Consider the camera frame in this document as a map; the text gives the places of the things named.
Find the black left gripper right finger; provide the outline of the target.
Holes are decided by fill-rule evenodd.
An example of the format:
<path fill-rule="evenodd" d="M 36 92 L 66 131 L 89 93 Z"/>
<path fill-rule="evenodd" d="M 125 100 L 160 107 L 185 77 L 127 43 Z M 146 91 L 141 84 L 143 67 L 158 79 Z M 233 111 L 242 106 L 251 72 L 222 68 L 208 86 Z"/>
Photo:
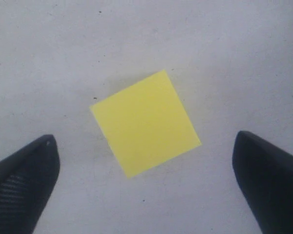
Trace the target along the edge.
<path fill-rule="evenodd" d="M 232 167 L 262 233 L 293 234 L 293 155 L 240 131 Z"/>

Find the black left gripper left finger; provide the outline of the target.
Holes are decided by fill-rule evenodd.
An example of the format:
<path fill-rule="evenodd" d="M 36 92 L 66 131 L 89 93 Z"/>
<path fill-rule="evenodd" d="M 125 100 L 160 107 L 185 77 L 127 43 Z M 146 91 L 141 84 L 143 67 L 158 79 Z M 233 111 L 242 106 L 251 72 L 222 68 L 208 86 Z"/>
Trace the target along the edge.
<path fill-rule="evenodd" d="M 0 234 L 33 233 L 59 172 L 53 135 L 43 135 L 0 161 Z"/>

